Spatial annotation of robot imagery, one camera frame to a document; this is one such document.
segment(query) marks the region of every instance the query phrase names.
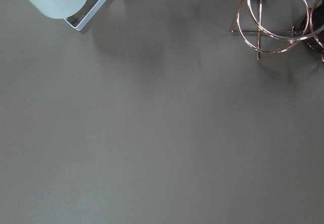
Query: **silver metal stand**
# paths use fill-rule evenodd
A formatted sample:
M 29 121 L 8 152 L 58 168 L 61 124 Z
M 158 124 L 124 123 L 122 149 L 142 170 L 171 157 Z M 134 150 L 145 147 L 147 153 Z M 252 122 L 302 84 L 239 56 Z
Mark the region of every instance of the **silver metal stand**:
M 77 31 L 81 31 L 107 0 L 87 0 L 86 4 L 65 21 Z
M 257 61 L 262 62 L 264 60 L 269 59 L 270 57 L 274 56 L 275 54 L 280 54 L 283 52 L 286 52 L 290 49 L 292 49 L 294 46 L 296 46 L 299 42 L 314 38 L 316 42 L 324 49 L 324 41 L 320 41 L 318 38 L 318 34 L 324 30 L 324 25 L 322 25 L 319 29 L 314 30 L 313 26 L 313 20 L 312 15 L 313 11 L 317 7 L 317 5 L 322 2 L 323 0 L 316 0 L 316 2 L 313 4 L 313 6 L 309 7 L 306 0 L 301 0 L 304 7 L 305 7 L 305 13 L 302 15 L 298 21 L 295 23 L 295 25 L 292 27 L 289 31 L 269 31 L 265 27 L 262 26 L 262 5 L 263 0 L 259 0 L 259 14 L 258 17 L 255 16 L 255 14 L 252 11 L 251 7 L 251 0 L 241 0 L 238 9 L 236 11 L 236 14 L 230 24 L 230 32 L 231 33 L 238 33 L 241 35 L 245 43 L 251 47 L 252 49 L 257 51 Z M 255 24 L 257 25 L 257 30 L 242 30 L 240 25 L 240 13 L 243 8 L 243 6 L 247 4 L 248 9 L 250 10 L 251 17 L 253 18 Z M 302 31 L 296 31 L 296 28 L 302 21 L 306 21 L 305 27 Z M 256 45 L 252 44 L 247 38 L 246 35 L 248 34 L 255 34 L 257 36 L 257 42 Z M 269 36 L 274 39 L 286 41 L 287 44 L 278 48 L 274 51 L 264 50 L 261 48 L 261 42 L 262 42 L 262 36 Z M 267 53 L 268 55 L 265 57 L 262 57 L 263 53 Z

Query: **geometric metal stand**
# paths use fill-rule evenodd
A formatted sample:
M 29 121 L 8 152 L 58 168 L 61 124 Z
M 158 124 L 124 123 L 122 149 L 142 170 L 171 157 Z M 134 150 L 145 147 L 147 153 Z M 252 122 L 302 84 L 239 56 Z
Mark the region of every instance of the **geometric metal stand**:
M 316 43 L 318 43 L 324 50 L 324 43 L 319 41 L 318 34 L 324 30 L 324 25 L 322 25 L 319 29 L 315 30 L 313 29 L 313 20 L 312 15 L 313 11 L 321 2 L 322 0 L 316 0 L 314 5 L 312 7 L 309 7 L 306 0 L 301 0 L 303 2 L 303 5 L 305 7 L 305 14 L 302 15 L 298 21 L 295 23 L 295 25 L 289 30 L 289 31 L 269 31 L 266 28 L 262 26 L 262 5 L 263 0 L 259 0 L 258 2 L 258 16 L 255 16 L 255 14 L 252 11 L 251 7 L 251 0 L 241 0 L 238 9 L 236 11 L 236 14 L 230 24 L 230 32 L 240 34 L 245 43 L 251 47 L 252 49 L 257 51 L 257 61 L 262 62 L 264 60 L 269 59 L 270 57 L 280 54 L 283 52 L 286 52 L 290 49 L 292 49 L 294 46 L 296 46 L 299 42 L 306 40 L 306 39 L 314 39 Z M 244 5 L 247 5 L 251 16 L 254 20 L 254 22 L 257 25 L 256 30 L 243 30 L 240 25 L 240 13 Z M 302 31 L 296 31 L 296 28 L 299 27 L 298 25 L 304 21 L 305 26 Z M 252 44 L 246 37 L 246 35 L 255 34 L 256 36 L 256 44 Z M 281 41 L 286 41 L 287 44 L 274 50 L 274 51 L 268 51 L 262 49 L 262 37 L 263 36 L 269 36 L 274 39 L 278 39 Z

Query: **gray table surface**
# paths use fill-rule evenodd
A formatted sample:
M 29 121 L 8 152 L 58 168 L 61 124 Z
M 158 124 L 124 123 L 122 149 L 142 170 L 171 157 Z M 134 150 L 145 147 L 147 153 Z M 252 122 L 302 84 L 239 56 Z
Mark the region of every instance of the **gray table surface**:
M 320 55 L 257 63 L 239 1 L 0 0 L 0 223 L 322 224 Z

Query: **candle holder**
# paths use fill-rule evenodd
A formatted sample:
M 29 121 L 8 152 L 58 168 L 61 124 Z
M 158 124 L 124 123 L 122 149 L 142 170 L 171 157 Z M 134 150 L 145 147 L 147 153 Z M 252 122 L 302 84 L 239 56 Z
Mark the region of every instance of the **candle holder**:
M 230 24 L 230 32 L 240 34 L 244 42 L 257 51 L 257 61 L 262 62 L 270 57 L 286 52 L 295 47 L 299 42 L 303 41 L 309 49 L 322 54 L 322 62 L 324 62 L 324 5 L 320 5 L 323 0 L 316 0 L 310 7 L 306 0 L 301 0 L 305 8 L 305 13 L 295 22 L 293 27 L 287 31 L 270 31 L 262 25 L 263 0 L 258 2 L 258 16 L 252 10 L 251 0 L 241 0 L 236 14 Z M 240 24 L 240 14 L 247 5 L 253 22 L 257 25 L 256 30 L 243 30 Z M 254 34 L 257 37 L 256 45 L 251 43 L 246 35 Z M 280 41 L 287 42 L 284 46 L 276 50 L 264 50 L 261 48 L 262 37 L 267 36 Z

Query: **dark glass object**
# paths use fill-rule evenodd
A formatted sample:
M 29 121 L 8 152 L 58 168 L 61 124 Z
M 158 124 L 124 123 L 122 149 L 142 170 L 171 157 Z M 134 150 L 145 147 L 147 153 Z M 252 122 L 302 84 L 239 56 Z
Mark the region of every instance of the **dark glass object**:
M 324 24 L 324 4 L 318 6 L 317 8 L 315 8 L 314 12 L 313 12 L 313 28 L 314 31 L 319 29 L 323 24 Z M 306 24 L 306 19 L 304 19 L 304 21 L 301 23 L 300 25 L 300 31 L 303 30 L 305 28 L 305 24 Z M 324 31 L 320 32 L 317 35 L 319 41 L 321 43 L 324 43 Z M 314 37 L 303 40 L 304 44 L 306 45 L 306 47 L 308 47 L 309 49 L 321 53 L 324 53 L 324 48 L 319 45 L 317 43 L 317 41 L 315 40 Z

